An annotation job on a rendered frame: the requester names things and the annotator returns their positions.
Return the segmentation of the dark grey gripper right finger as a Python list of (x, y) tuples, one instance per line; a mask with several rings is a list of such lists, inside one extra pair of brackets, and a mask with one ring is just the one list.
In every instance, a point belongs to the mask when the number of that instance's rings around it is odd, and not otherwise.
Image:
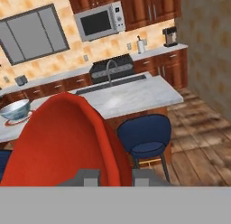
[(171, 186), (151, 169), (133, 169), (133, 186)]

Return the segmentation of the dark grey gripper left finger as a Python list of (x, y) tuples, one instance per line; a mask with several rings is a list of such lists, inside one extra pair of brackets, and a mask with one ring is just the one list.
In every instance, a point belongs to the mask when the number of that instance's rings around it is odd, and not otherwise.
[(99, 169), (79, 169), (73, 178), (60, 183), (60, 186), (99, 186)]

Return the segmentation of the red bowl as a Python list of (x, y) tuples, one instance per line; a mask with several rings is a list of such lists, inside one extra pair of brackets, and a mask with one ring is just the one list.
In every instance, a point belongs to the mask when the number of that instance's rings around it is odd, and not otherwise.
[(85, 98), (61, 93), (32, 113), (0, 186), (56, 186), (81, 169), (99, 170), (103, 186), (132, 184), (132, 168), (113, 128)]

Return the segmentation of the dark blue chair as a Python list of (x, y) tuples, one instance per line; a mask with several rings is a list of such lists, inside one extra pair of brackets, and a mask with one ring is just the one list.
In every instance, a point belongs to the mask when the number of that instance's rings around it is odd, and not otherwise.
[(160, 156), (166, 180), (171, 181), (164, 157), (171, 140), (171, 121), (167, 116), (150, 114), (127, 119), (117, 128), (117, 136), (136, 168), (140, 159)]
[(5, 150), (5, 149), (0, 150), (0, 181), (2, 181), (5, 172), (5, 167), (7, 165), (11, 153), (12, 153), (11, 150)]

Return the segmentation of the marble top kitchen island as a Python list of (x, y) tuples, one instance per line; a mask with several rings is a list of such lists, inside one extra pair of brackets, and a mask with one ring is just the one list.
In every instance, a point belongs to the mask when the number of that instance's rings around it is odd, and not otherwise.
[(167, 107), (182, 103), (182, 95), (162, 76), (129, 82), (82, 94), (114, 131), (126, 120), (150, 114), (168, 115)]

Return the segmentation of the white plate with red rim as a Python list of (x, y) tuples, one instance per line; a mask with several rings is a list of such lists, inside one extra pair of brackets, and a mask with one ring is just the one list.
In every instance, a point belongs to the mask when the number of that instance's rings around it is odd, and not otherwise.
[(19, 124), (21, 124), (23, 122), (26, 122), (26, 121), (28, 121), (30, 119), (33, 112), (34, 112), (33, 110), (30, 110), (27, 117), (24, 117), (24, 118), (21, 118), (21, 119), (18, 119), (18, 120), (7, 120), (5, 122), (5, 126), (16, 126), (16, 125), (19, 125)]

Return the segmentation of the dark wood base cupboards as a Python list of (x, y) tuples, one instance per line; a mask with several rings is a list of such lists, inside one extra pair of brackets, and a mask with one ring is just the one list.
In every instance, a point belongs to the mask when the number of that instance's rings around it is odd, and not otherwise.
[(187, 49), (170, 51), (164, 54), (134, 61), (134, 72), (148, 71), (152, 76), (161, 75), (175, 89), (188, 86)]
[(90, 86), (91, 84), (92, 81), (90, 75), (86, 73), (28, 89), (20, 89), (19, 91), (0, 96), (0, 108), (20, 99), (28, 98), (30, 101), (34, 101), (37, 98), (43, 98), (61, 92), (83, 88)]

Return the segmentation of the steel sink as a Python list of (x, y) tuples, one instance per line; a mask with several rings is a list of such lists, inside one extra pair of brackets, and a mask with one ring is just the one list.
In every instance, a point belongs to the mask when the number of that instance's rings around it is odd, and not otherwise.
[(107, 89), (107, 88), (127, 84), (127, 83), (130, 83), (130, 82), (134, 82), (134, 81), (138, 81), (138, 80), (142, 80), (142, 79), (147, 79), (147, 77), (144, 74), (142, 74), (142, 75), (132, 76), (131, 78), (112, 81), (111, 84), (109, 82), (107, 82), (107, 83), (104, 83), (104, 84), (95, 85), (93, 87), (85, 87), (83, 89), (77, 89), (75, 94), (76, 95), (86, 94), (86, 93), (89, 93), (89, 92), (93, 92), (93, 91), (97, 91), (97, 90), (101, 90), (101, 89)]

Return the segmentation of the blue and white bowl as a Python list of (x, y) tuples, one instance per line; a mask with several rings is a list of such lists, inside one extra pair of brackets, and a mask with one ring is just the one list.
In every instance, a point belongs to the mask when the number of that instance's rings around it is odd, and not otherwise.
[(21, 99), (1, 108), (0, 116), (8, 120), (18, 120), (27, 117), (30, 109), (30, 100)]

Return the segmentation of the grey curved tap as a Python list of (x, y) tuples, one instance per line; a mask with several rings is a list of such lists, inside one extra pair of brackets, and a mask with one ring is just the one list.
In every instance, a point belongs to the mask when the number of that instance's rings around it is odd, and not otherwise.
[(113, 63), (115, 65), (115, 68), (117, 69), (117, 63), (114, 61), (114, 60), (109, 60), (106, 64), (106, 75), (107, 75), (107, 78), (108, 78), (108, 82), (109, 82), (109, 85), (112, 87), (113, 84), (112, 84), (112, 80), (111, 80), (111, 76), (110, 76), (110, 72), (109, 72), (109, 66), (110, 64)]

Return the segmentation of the black stove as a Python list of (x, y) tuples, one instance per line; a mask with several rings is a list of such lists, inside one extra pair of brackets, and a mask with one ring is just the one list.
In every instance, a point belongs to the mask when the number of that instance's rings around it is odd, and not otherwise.
[[(101, 61), (96, 61), (93, 63), (89, 74), (93, 84), (102, 83), (108, 81), (108, 76), (106, 73), (106, 64), (110, 59), (105, 59)], [(120, 79), (130, 75), (134, 75), (134, 62), (129, 53), (116, 56), (113, 58), (117, 66), (113, 62), (109, 65), (109, 73), (111, 80)]]

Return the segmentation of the grey toaster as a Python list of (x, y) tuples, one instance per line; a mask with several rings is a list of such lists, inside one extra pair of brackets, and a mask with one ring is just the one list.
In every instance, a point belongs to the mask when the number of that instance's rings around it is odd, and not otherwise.
[(23, 86), (24, 84), (28, 82), (25, 75), (18, 76), (14, 80), (18, 86)]

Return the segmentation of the white paper towel roll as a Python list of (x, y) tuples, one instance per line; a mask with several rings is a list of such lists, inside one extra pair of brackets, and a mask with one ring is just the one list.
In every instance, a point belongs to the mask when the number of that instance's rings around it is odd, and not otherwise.
[(137, 38), (138, 38), (138, 41), (137, 41), (138, 53), (139, 54), (145, 53), (145, 46), (144, 46), (143, 40), (140, 38), (140, 36), (137, 36)]

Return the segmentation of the black coffee machine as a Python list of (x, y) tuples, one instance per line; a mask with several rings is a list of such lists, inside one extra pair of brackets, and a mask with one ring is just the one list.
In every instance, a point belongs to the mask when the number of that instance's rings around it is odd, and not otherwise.
[(162, 34), (165, 36), (165, 47), (171, 47), (177, 45), (177, 27), (172, 26), (162, 30)]

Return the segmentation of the silver microwave oven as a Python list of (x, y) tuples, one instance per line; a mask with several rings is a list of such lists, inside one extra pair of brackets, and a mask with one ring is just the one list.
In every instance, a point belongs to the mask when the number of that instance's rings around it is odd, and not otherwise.
[(74, 14), (81, 41), (91, 42), (125, 30), (120, 1)]

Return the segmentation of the grey framed window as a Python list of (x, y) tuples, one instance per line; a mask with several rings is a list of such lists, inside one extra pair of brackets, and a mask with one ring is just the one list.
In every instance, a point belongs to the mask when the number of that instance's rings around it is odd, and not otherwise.
[(54, 4), (0, 19), (0, 46), (12, 65), (69, 49)]

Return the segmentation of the dark wood wall cupboards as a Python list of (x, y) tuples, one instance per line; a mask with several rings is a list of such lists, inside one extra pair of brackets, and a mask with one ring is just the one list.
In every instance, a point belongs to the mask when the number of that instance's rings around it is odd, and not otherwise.
[(180, 0), (69, 0), (74, 14), (120, 1), (127, 31), (181, 16)]

